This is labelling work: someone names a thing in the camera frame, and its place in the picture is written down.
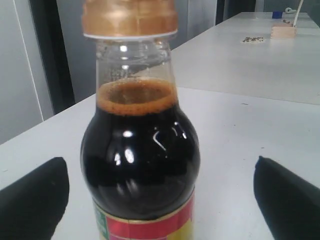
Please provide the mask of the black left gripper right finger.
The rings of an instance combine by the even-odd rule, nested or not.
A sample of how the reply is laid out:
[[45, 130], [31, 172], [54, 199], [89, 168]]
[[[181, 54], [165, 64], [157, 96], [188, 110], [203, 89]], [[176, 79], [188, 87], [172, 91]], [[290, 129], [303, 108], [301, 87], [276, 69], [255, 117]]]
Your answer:
[[275, 240], [320, 238], [320, 189], [270, 158], [255, 165], [253, 192]]

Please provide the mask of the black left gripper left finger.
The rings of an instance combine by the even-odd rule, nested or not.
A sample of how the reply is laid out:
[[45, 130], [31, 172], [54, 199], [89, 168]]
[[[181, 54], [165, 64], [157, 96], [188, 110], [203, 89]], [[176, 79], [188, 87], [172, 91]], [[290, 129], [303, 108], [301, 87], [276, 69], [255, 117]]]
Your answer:
[[0, 191], [2, 240], [50, 240], [69, 202], [66, 161], [55, 157]]

